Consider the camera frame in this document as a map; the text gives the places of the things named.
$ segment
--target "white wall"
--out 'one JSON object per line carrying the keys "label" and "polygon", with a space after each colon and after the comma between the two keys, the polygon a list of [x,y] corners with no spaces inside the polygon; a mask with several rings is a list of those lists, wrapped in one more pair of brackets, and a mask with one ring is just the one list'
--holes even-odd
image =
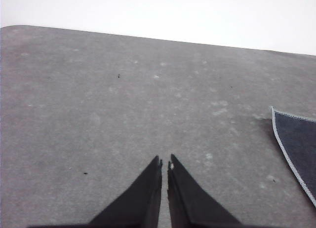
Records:
{"label": "white wall", "polygon": [[10,25],[316,55],[316,0],[1,0]]}

